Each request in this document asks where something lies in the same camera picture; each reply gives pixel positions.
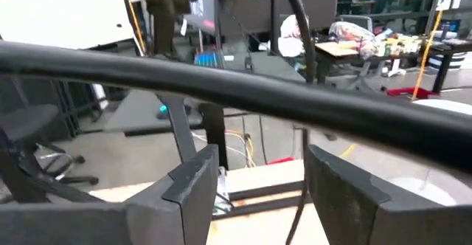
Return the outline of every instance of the gray floor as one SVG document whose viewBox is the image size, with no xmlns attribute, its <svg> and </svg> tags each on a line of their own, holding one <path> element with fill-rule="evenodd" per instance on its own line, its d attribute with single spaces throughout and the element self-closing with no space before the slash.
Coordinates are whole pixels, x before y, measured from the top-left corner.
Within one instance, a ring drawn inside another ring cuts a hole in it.
<svg viewBox="0 0 472 245">
<path fill-rule="evenodd" d="M 382 78 L 376 83 L 389 87 L 414 86 L 416 77 L 416 74 L 407 74 L 404 77 Z M 430 88 L 433 81 L 434 77 L 425 76 L 423 87 Z M 467 84 L 472 85 L 472 70 L 450 72 L 446 79 L 445 87 L 465 86 Z M 472 90 L 465 90 L 446 92 L 443 94 L 443 97 L 448 100 L 472 104 L 471 95 Z M 94 124 L 85 121 L 83 128 L 100 128 L 109 116 L 109 114 L 104 114 L 100 121 Z M 244 120 L 246 132 L 251 134 L 254 141 L 255 162 L 257 165 L 263 165 L 258 118 L 256 115 L 252 115 L 244 117 Z M 226 127 L 227 129 L 242 131 L 242 119 L 226 119 Z M 289 122 L 264 117 L 263 130 L 268 161 L 290 155 L 297 158 L 300 157 L 300 133 L 296 132 L 294 136 L 292 125 Z M 204 134 L 202 131 L 196 131 L 196 133 Z M 239 140 L 234 137 L 228 137 L 227 139 L 228 146 L 243 151 L 243 145 Z M 313 130 L 311 134 L 311 142 L 337 155 L 345 151 L 351 144 L 350 141 L 345 139 L 329 142 L 316 130 Z M 198 148 L 201 148 L 205 145 L 205 142 L 196 139 L 195 144 Z M 84 190 L 105 189 L 156 181 L 179 164 L 172 134 L 156 134 L 132 138 L 126 138 L 120 133 L 87 134 L 77 137 L 71 142 L 63 142 L 60 145 L 68 152 L 82 154 L 87 159 L 87 163 L 77 167 L 73 174 L 93 174 L 100 177 L 100 183 L 97 186 L 81 186 Z M 231 169 L 244 166 L 246 160 L 243 156 L 232 151 L 229 151 L 228 155 Z M 362 145 L 359 145 L 348 156 L 347 160 L 384 179 L 392 179 L 398 176 L 413 176 L 424 179 L 429 169 L 429 167 L 408 162 L 398 156 Z M 438 170 L 433 170 L 428 176 L 428 181 L 446 190 L 456 199 L 457 203 L 472 203 L 471 189 L 452 176 Z M 463 181 L 468 184 L 468 178 L 463 178 Z"/>
</svg>

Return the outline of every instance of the yellow wire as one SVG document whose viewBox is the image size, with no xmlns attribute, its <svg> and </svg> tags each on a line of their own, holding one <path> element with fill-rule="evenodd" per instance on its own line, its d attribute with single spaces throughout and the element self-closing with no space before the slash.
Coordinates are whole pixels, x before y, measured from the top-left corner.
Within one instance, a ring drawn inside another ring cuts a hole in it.
<svg viewBox="0 0 472 245">
<path fill-rule="evenodd" d="M 431 34 L 429 35 L 428 43 L 426 44 L 425 47 L 425 52 L 423 53 L 423 57 L 421 58 L 421 66 L 420 66 L 420 74 L 418 75 L 418 79 L 416 80 L 416 86 L 414 86 L 414 91 L 412 95 L 412 101 L 416 100 L 416 96 L 418 95 L 418 89 L 421 86 L 421 81 L 423 80 L 423 75 L 426 67 L 426 60 L 428 59 L 428 53 L 429 49 L 431 48 L 431 45 L 433 44 L 434 40 L 434 34 L 440 25 L 441 18 L 443 17 L 443 11 L 440 10 L 437 13 L 436 21 L 434 22 L 433 30 L 431 31 Z M 346 159 L 351 152 L 354 151 L 354 149 L 357 147 L 357 144 L 353 143 L 351 144 L 344 152 L 342 152 L 341 155 L 339 155 L 340 158 Z"/>
<path fill-rule="evenodd" d="M 141 45 L 142 53 L 145 54 L 146 53 L 145 42 L 142 40 L 141 28 L 139 27 L 138 19 L 136 17 L 136 13 L 134 12 L 133 3 L 131 2 L 131 0 L 128 0 L 128 3 L 130 5 L 131 16 L 133 16 L 134 26 L 136 27 L 136 32 L 138 33 L 139 44 Z"/>
</svg>

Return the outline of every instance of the wooden board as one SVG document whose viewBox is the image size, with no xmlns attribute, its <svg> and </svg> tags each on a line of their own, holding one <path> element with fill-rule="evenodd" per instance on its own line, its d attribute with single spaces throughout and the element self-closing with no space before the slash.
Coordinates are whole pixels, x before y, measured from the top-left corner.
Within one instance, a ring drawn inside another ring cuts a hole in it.
<svg viewBox="0 0 472 245">
<path fill-rule="evenodd" d="M 324 42 L 315 44 L 316 49 L 321 49 L 333 57 L 344 57 L 349 55 L 358 55 L 359 52 L 349 47 L 356 46 L 357 43 L 354 41 L 342 41 L 336 42 Z"/>
<path fill-rule="evenodd" d="M 227 176 L 229 192 L 255 189 L 275 184 L 297 182 L 303 179 L 303 162 L 296 160 L 276 165 L 231 170 Z M 90 194 L 106 201 L 124 201 L 149 187 L 152 182 L 91 191 Z M 299 196 L 299 192 L 283 193 L 258 199 L 237 201 L 235 205 L 251 204 L 282 197 Z M 258 214 L 213 221 L 208 235 L 208 245 L 284 244 L 295 216 L 295 207 Z M 328 245 L 325 232 L 315 207 L 307 204 L 300 219 L 292 244 Z"/>
</svg>

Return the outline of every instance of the chair wheel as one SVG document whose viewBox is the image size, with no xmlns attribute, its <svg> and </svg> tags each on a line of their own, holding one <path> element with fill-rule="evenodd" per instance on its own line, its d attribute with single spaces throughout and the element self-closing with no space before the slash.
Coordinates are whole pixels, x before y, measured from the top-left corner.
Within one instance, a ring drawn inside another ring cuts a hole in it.
<svg viewBox="0 0 472 245">
<path fill-rule="evenodd" d="M 86 162 L 86 158 L 83 157 L 83 156 L 76 156 L 76 157 L 75 157 L 75 162 L 76 162 L 77 164 L 83 164 L 83 163 Z"/>
<path fill-rule="evenodd" d="M 92 178 L 88 181 L 90 185 L 97 185 L 100 180 L 98 178 Z"/>
</svg>

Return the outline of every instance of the red object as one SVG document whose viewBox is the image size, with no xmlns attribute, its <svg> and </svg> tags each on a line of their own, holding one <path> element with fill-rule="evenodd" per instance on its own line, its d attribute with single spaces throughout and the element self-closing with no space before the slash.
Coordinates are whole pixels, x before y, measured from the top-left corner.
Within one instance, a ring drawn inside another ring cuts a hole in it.
<svg viewBox="0 0 472 245">
<path fill-rule="evenodd" d="M 401 96 L 405 94 L 413 95 L 413 92 L 414 92 L 414 87 L 407 87 L 407 88 L 402 88 L 402 89 L 390 89 L 386 91 L 386 94 L 392 97 L 397 97 L 397 96 Z M 422 88 L 418 89 L 418 93 L 417 93 L 418 99 L 428 99 L 430 95 L 439 96 L 438 94 L 428 91 L 426 89 L 422 89 Z"/>
<path fill-rule="evenodd" d="M 292 156 L 289 156 L 289 157 L 284 157 L 282 159 L 271 161 L 271 162 L 267 163 L 267 165 L 279 164 L 279 163 L 289 162 L 289 161 L 294 161 L 294 160 L 295 159 Z"/>
</svg>

